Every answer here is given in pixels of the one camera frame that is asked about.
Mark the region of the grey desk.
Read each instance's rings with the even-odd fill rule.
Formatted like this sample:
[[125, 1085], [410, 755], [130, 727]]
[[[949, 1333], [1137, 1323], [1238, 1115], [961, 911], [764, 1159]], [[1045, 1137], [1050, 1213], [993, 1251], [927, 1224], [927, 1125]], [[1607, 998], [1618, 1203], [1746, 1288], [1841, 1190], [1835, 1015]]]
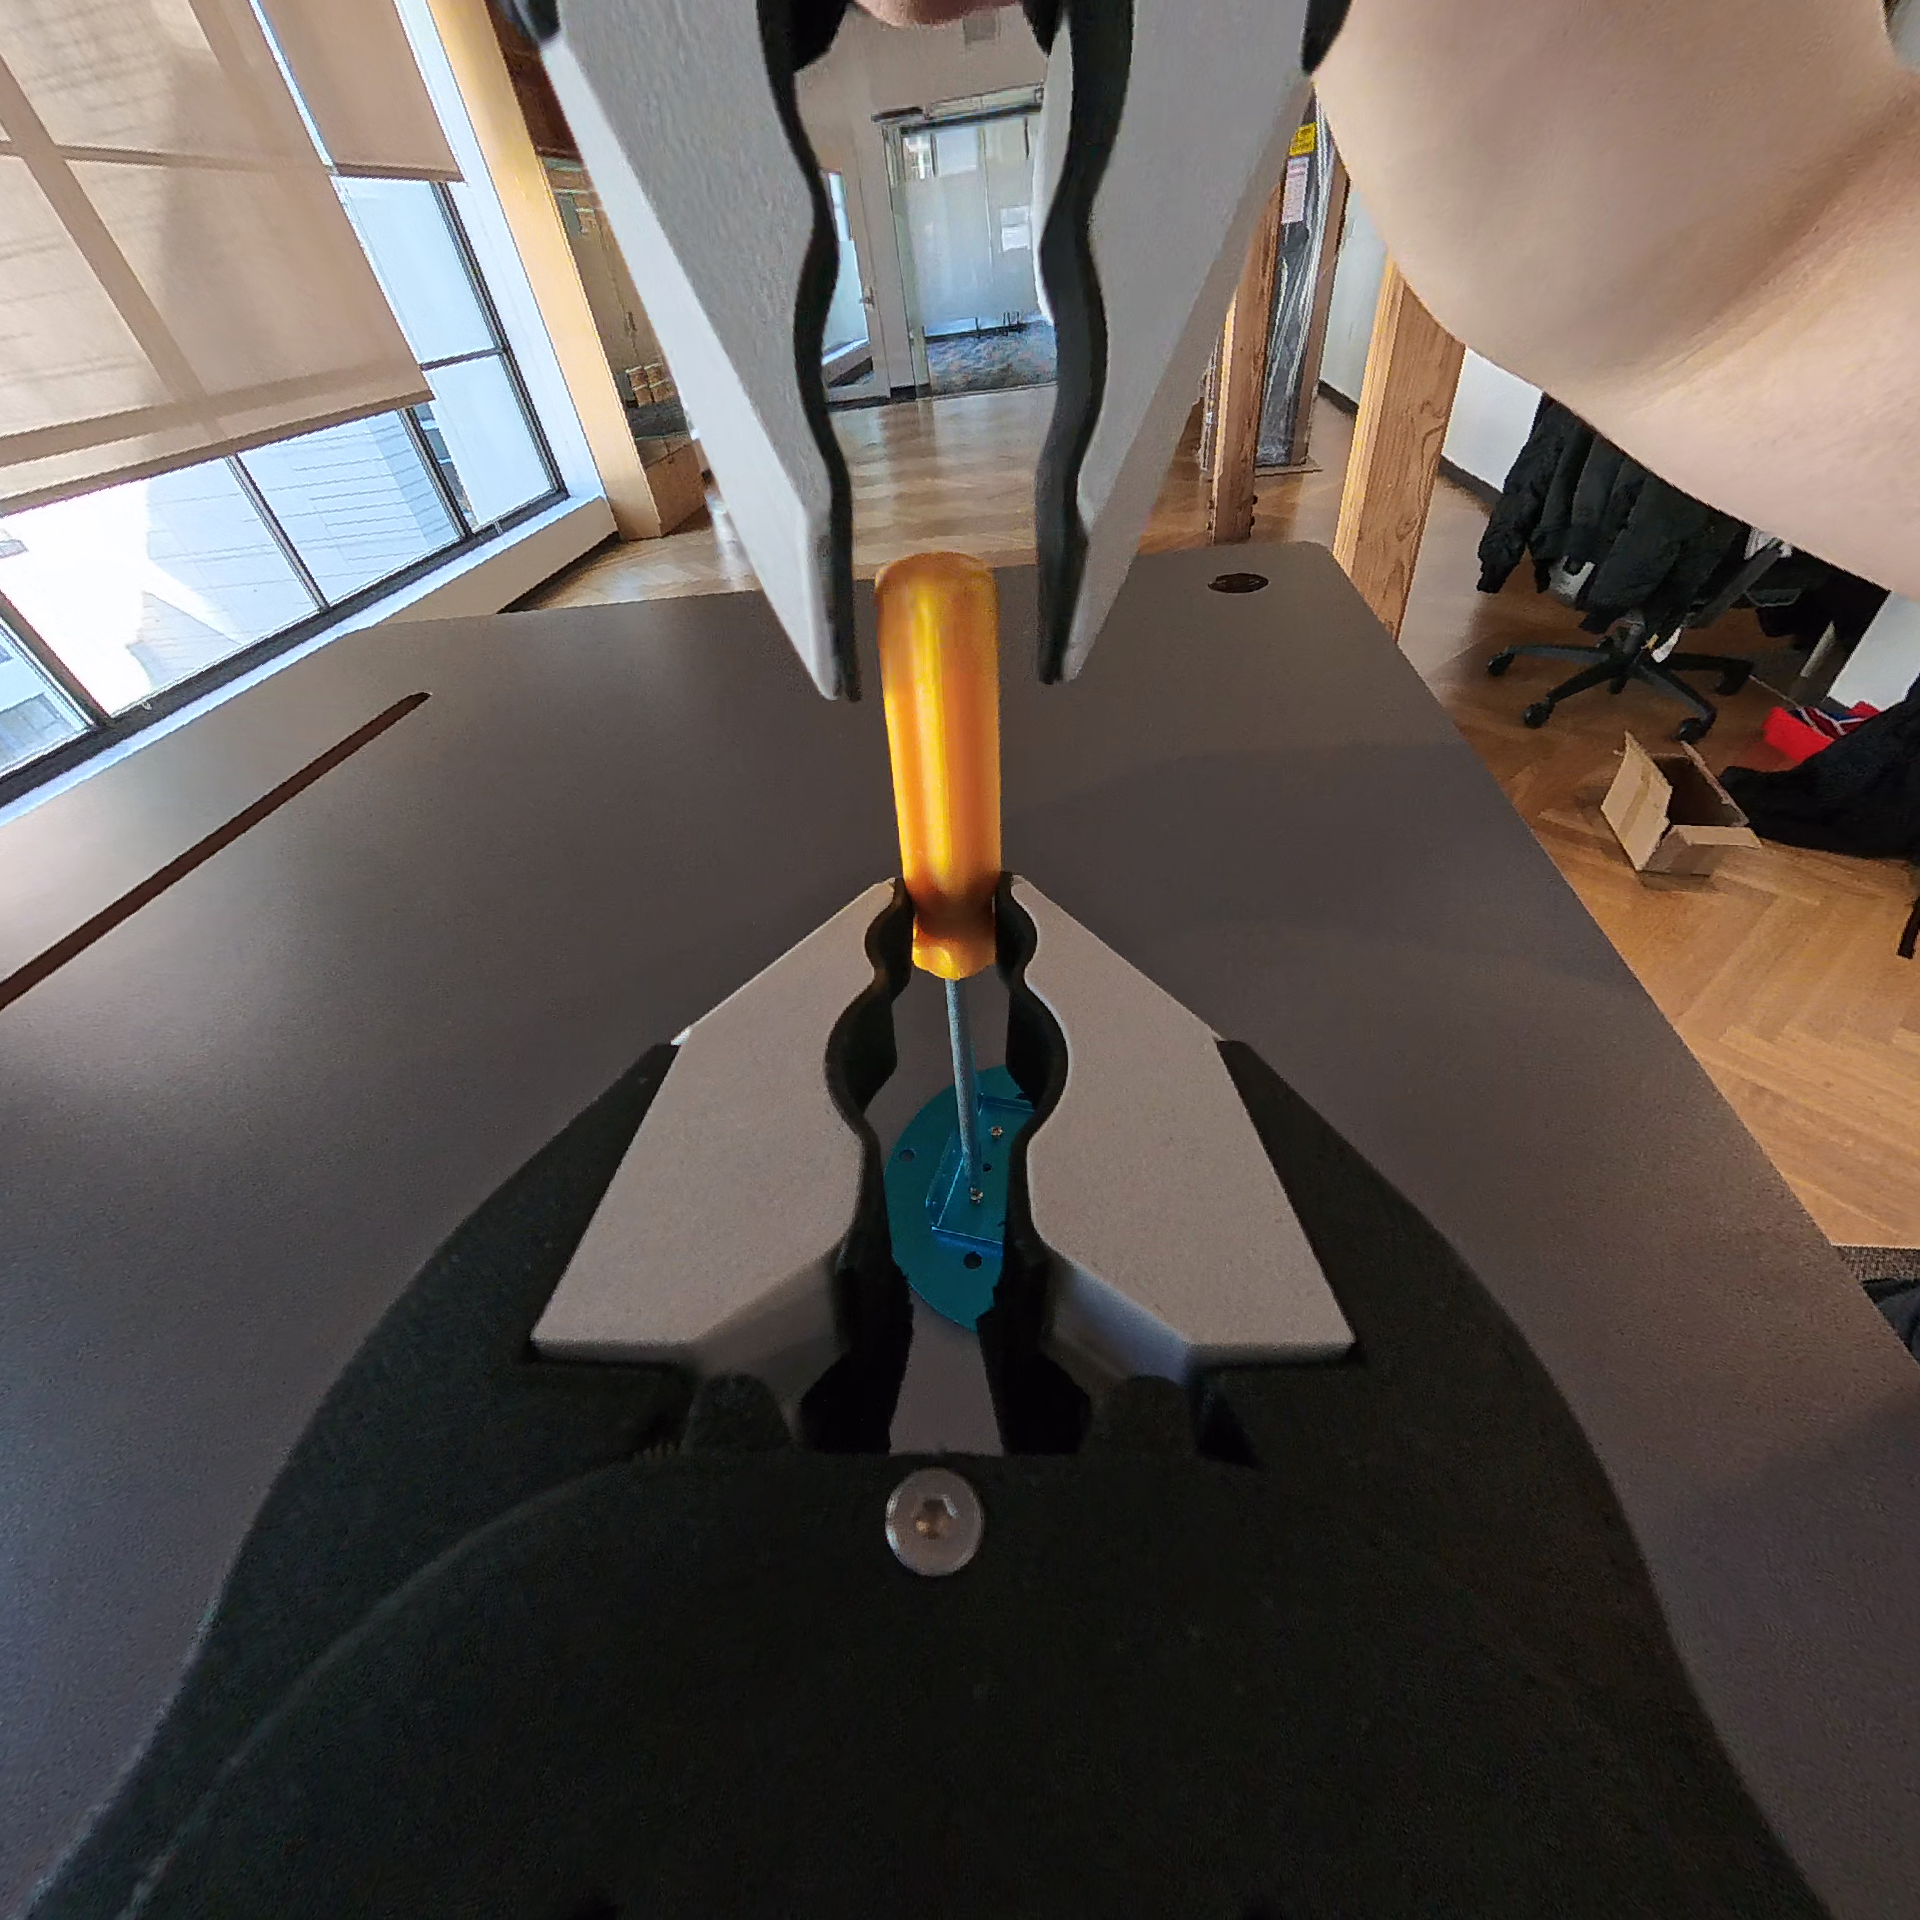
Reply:
[[1915, 1359], [1311, 547], [1004, 694], [1023, 878], [1218, 1036], [1354, 1344], [1084, 1387], [1012, 1155], [913, 1441], [533, 1333], [681, 1033], [876, 883], [754, 593], [363, 631], [4, 828], [27, 1916], [1915, 1916]]

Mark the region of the open cardboard box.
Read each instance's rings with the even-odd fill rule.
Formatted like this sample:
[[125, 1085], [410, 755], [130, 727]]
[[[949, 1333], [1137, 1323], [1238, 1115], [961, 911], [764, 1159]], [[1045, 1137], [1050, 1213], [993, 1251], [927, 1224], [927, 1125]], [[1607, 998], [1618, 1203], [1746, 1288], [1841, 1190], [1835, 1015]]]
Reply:
[[1746, 813], [1689, 742], [1650, 751], [1625, 734], [1601, 816], [1645, 880], [1706, 880], [1727, 855], [1759, 849]]

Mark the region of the light wooden column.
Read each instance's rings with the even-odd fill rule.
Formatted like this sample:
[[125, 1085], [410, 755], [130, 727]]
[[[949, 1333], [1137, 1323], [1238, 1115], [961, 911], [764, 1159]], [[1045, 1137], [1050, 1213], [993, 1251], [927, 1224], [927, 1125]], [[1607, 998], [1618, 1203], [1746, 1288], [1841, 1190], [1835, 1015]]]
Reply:
[[627, 542], [657, 539], [663, 532], [657, 493], [618, 400], [591, 305], [543, 161], [525, 126], [492, 7], [430, 1], [427, 9], [513, 230], [519, 262], [531, 280], [546, 345], [557, 364], [614, 527]]

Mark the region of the beige roller blind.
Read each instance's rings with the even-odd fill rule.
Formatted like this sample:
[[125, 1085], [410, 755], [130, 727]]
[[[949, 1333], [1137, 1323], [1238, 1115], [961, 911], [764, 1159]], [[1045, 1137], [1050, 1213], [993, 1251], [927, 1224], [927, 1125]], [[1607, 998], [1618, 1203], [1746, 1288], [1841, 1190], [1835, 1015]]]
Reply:
[[337, 180], [457, 180], [395, 5], [3, 7], [4, 509], [427, 397]]

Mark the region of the glass door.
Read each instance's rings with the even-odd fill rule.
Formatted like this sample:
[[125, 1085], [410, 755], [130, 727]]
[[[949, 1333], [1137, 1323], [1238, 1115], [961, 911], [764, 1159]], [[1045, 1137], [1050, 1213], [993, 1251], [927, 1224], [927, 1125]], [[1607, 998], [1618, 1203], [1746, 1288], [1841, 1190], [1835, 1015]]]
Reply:
[[1043, 85], [876, 113], [921, 397], [1045, 388], [1035, 150]]

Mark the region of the blue disc with square bracket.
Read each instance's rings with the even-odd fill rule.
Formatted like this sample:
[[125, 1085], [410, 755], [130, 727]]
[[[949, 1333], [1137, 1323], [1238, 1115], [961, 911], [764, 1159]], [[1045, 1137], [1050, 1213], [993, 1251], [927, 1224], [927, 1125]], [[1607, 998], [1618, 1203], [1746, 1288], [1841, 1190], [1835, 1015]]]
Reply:
[[934, 1094], [906, 1125], [885, 1164], [893, 1260], [919, 1301], [973, 1331], [1001, 1278], [1012, 1155], [1035, 1117], [1004, 1067], [975, 1075], [980, 1167], [970, 1179], [955, 1096]]

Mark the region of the dark jackets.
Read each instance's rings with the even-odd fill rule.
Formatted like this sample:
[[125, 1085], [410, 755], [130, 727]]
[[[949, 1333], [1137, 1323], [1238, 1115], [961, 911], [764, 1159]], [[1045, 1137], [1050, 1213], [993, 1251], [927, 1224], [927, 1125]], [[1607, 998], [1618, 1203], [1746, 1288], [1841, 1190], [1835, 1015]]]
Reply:
[[1769, 637], [1857, 639], [1889, 589], [1668, 487], [1545, 396], [1478, 542], [1478, 589], [1532, 566], [1537, 591], [1577, 574], [1589, 632], [1625, 616], [1649, 632], [1702, 625], [1732, 605]]

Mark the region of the wooden pillar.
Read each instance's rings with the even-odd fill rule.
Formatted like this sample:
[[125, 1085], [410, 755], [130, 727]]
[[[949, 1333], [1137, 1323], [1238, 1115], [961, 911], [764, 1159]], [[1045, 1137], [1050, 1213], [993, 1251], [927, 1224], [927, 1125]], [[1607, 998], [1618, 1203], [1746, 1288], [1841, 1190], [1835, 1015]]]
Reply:
[[1253, 534], [1258, 509], [1258, 446], [1263, 376], [1281, 264], [1284, 182], [1278, 182], [1255, 228], [1220, 332], [1215, 358], [1215, 432], [1210, 479], [1210, 539], [1237, 543]]
[[1401, 636], [1463, 360], [1465, 345], [1387, 259], [1333, 558], [1391, 637]]

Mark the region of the yellow screwdriver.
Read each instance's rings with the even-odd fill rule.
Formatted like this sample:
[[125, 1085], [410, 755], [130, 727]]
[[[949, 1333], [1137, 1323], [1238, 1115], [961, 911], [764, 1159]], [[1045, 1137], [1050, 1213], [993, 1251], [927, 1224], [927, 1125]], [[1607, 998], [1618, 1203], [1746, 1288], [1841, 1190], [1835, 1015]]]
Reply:
[[1001, 883], [999, 593], [986, 561], [925, 550], [876, 577], [879, 692], [914, 965], [947, 985], [967, 1189], [983, 1150], [961, 982], [997, 958]]

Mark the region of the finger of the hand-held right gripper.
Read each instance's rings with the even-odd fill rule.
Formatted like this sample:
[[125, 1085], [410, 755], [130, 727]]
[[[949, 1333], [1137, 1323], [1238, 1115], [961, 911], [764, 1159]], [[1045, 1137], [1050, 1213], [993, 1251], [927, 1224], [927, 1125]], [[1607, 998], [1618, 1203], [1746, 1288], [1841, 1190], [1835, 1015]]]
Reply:
[[797, 72], [845, 1], [557, 1], [538, 49], [758, 587], [857, 699], [853, 500], [825, 397], [838, 241]]
[[1066, 1], [1046, 46], [1039, 679], [1085, 662], [1133, 561], [1317, 62], [1308, 1]]

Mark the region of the black office chair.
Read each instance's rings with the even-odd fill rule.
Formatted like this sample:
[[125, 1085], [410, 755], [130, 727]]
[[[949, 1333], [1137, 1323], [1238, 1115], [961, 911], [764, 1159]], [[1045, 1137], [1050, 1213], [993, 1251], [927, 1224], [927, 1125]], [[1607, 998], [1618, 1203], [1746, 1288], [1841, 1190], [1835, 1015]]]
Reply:
[[1679, 637], [1689, 628], [1715, 623], [1737, 600], [1748, 598], [1753, 585], [1759, 585], [1789, 555], [1793, 547], [1787, 542], [1764, 534], [1753, 553], [1741, 558], [1722, 577], [1718, 587], [1708, 591], [1708, 598], [1697, 603], [1691, 612], [1679, 615], [1668, 632], [1653, 631], [1644, 616], [1631, 615], [1596, 645], [1527, 639], [1494, 653], [1484, 669], [1491, 679], [1499, 679], [1517, 657], [1579, 662], [1579, 671], [1522, 710], [1519, 720], [1527, 729], [1545, 727], [1555, 708], [1579, 692], [1604, 688], [1611, 697], [1618, 697], [1629, 683], [1641, 683], [1687, 708], [1687, 718], [1677, 724], [1673, 739], [1693, 748], [1717, 727], [1718, 708], [1685, 681], [1685, 675], [1715, 679], [1718, 697], [1730, 699], [1753, 681], [1756, 662], [1751, 655], [1691, 653], [1679, 647]]

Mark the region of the black bag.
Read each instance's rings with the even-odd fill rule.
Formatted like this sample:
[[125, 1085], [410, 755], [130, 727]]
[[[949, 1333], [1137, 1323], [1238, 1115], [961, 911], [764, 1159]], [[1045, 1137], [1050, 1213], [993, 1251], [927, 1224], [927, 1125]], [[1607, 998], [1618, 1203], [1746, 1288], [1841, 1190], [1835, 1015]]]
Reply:
[[1718, 783], [1772, 843], [1918, 861], [1918, 697], [1879, 710], [1801, 764], [1732, 765]]

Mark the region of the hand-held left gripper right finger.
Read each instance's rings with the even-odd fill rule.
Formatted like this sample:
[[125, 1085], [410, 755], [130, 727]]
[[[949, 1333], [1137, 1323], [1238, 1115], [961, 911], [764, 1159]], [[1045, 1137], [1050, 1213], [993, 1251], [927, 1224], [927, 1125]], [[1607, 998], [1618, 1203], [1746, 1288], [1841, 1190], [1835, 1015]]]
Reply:
[[1063, 1092], [1027, 1150], [1043, 1353], [1084, 1387], [1348, 1356], [1218, 1036], [1029, 880], [1012, 900], [1038, 932], [1023, 982], [1066, 1043]]

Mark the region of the large glass window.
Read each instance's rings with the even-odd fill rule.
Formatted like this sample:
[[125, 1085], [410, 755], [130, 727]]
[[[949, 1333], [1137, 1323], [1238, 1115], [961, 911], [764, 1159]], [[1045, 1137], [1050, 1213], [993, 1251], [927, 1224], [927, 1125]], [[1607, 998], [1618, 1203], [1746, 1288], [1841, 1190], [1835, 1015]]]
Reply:
[[341, 180], [430, 400], [3, 519], [4, 789], [564, 497], [467, 189]]

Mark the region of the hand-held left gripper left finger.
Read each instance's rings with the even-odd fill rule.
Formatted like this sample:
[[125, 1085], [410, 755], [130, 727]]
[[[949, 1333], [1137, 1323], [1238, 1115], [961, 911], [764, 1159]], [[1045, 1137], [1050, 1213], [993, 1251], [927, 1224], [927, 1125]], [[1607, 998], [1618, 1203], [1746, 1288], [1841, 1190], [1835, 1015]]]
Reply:
[[795, 1407], [838, 1359], [833, 1262], [859, 1144], [827, 1091], [827, 1039], [870, 988], [876, 883], [678, 1036], [533, 1342], [546, 1359], [754, 1376]]

